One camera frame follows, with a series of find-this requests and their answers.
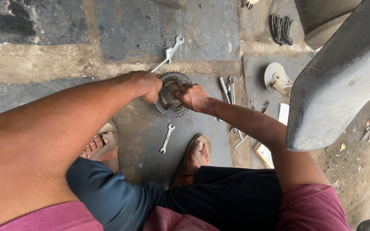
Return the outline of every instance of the hand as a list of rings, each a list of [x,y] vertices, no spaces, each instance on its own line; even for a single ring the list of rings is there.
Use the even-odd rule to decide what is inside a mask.
[[[162,87],[162,81],[148,71],[131,71],[121,77],[132,82],[135,88],[134,98],[139,97],[147,103],[155,103],[158,100],[158,92]]]
[[[184,83],[178,86],[177,97],[184,107],[196,112],[202,112],[208,107],[210,97],[199,84]]]

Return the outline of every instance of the pink shirt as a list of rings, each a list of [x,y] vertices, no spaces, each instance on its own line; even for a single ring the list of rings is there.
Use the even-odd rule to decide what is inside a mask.
[[[286,191],[280,207],[277,231],[350,231],[345,212],[332,186],[297,185]],[[79,201],[46,207],[0,226],[0,231],[100,231],[102,226]],[[156,207],[143,231],[218,231],[191,215]]]

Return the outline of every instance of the foot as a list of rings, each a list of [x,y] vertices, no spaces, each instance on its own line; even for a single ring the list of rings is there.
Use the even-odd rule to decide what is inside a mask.
[[[210,163],[208,146],[206,144],[203,144],[202,141],[198,141],[196,143],[203,146],[202,150],[200,150],[199,153],[196,155],[201,155],[204,165],[208,166]],[[188,158],[185,160],[184,165],[197,166],[198,168],[201,166],[198,159],[194,155],[188,155]],[[190,185],[193,183],[194,179],[194,176],[182,176],[179,179],[178,186]]]
[[[94,153],[96,153],[100,148],[102,148],[104,144],[101,141],[99,135],[95,135],[94,138],[86,145],[85,150],[82,152],[81,157],[83,158],[90,158]],[[104,160],[118,160],[118,146],[109,150],[104,155],[102,155],[98,161]]]

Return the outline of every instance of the blue pants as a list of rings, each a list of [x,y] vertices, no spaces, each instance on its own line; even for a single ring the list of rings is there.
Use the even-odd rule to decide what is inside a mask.
[[[78,157],[67,172],[75,195],[105,231],[141,229],[156,206],[189,214],[219,230],[275,230],[282,192],[275,171],[202,166],[191,185],[164,191],[124,181],[99,161]]]

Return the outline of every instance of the flip-flop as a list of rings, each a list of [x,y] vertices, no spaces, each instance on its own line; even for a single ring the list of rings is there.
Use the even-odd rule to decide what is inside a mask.
[[[101,136],[101,141],[105,144],[104,140],[109,140],[109,143],[105,144],[100,148],[94,155],[89,157],[90,160],[98,160],[109,150],[118,147],[118,133],[115,124],[112,121],[108,121],[102,128],[99,130],[97,135]],[[110,168],[113,172],[119,172],[119,161],[116,159],[103,160],[101,161],[105,166]]]
[[[197,172],[199,167],[194,166],[194,165],[185,165],[185,161],[188,159],[189,155],[194,155],[198,159],[198,162],[201,166],[205,165],[203,160],[202,160],[202,156],[199,155],[199,151],[202,150],[203,146],[197,144],[198,141],[202,141],[203,144],[208,146],[208,155],[210,157],[211,143],[210,143],[208,137],[204,134],[199,134],[199,135],[196,135],[195,137],[193,137],[191,142],[189,142],[189,144],[188,144],[188,147],[185,151],[184,160],[182,161],[181,168],[179,168],[179,171],[178,171],[175,179],[172,181],[172,184],[169,187],[170,189],[178,186],[179,179],[181,179],[181,177],[195,176],[195,173]]]

